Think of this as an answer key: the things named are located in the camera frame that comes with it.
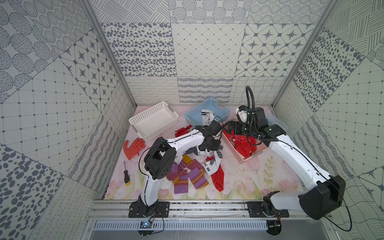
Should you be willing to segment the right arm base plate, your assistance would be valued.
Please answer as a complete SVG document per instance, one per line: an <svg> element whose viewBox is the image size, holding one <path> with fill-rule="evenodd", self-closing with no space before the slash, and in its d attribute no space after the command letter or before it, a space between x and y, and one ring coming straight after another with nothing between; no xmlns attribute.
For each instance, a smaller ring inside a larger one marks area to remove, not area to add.
<svg viewBox="0 0 384 240"><path fill-rule="evenodd" d="M264 201L250 201L244 203L244 208L251 218L288 218L287 210L276 210L271 204Z"/></svg>

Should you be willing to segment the white sock black stripes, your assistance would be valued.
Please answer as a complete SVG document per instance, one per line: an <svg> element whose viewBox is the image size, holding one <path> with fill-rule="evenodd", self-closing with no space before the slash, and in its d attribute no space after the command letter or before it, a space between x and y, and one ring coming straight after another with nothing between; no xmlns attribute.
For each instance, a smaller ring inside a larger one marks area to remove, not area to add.
<svg viewBox="0 0 384 240"><path fill-rule="evenodd" d="M202 109L201 114L203 126L209 126L215 119L214 112L211 110Z"/></svg>

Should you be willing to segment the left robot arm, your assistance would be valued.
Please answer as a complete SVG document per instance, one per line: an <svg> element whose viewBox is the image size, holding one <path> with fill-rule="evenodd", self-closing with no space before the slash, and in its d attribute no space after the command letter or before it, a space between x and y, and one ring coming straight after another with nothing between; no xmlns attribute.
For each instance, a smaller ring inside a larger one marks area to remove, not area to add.
<svg viewBox="0 0 384 240"><path fill-rule="evenodd" d="M147 182L144 191L138 198L143 211L152 210L158 201L161 181L171 171L175 161L181 160L184 154L198 156L221 156L221 140L219 135L223 127L213 120L208 126L196 126L191 132L173 139L157 138L153 146L148 148L144 157Z"/></svg>

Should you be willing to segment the white sock black pattern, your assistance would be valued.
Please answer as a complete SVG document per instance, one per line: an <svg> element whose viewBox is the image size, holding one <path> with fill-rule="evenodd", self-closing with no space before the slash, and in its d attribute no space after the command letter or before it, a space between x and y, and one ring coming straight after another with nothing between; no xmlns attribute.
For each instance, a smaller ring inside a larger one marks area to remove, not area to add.
<svg viewBox="0 0 384 240"><path fill-rule="evenodd" d="M203 167L209 176L215 174L220 167L221 161L223 159L223 154L221 151L214 151L214 158L203 163Z"/></svg>

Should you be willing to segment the red snowflake sock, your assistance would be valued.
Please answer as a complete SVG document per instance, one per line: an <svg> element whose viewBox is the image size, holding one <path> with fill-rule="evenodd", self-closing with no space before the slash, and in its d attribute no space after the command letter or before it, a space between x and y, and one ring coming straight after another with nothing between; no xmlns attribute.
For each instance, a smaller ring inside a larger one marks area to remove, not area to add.
<svg viewBox="0 0 384 240"><path fill-rule="evenodd" d="M235 149L243 158L248 158L257 151L256 143L253 137L235 136Z"/></svg>

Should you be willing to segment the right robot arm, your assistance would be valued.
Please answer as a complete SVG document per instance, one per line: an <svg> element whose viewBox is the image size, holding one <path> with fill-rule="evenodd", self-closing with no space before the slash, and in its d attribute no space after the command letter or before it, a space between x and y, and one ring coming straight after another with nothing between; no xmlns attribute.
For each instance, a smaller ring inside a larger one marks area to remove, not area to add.
<svg viewBox="0 0 384 240"><path fill-rule="evenodd" d="M304 212L310 218L319 220L342 206L345 180L332 176L312 161L282 127L269 125L264 109L240 106L237 118L225 124L226 133L253 137L257 144L265 144L295 171L306 188L306 191L294 194L279 191L267 194L262 203L265 215L272 217L279 211L291 210Z"/></svg>

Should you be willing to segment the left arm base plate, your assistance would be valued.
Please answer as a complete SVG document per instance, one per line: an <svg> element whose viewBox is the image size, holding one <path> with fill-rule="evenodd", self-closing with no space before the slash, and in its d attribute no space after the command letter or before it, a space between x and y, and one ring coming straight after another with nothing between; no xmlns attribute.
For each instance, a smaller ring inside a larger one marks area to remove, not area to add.
<svg viewBox="0 0 384 240"><path fill-rule="evenodd" d="M131 203L129 207L129 218L149 218L149 217L163 217L169 216L170 202L156 202L151 206L146 206L140 201Z"/></svg>

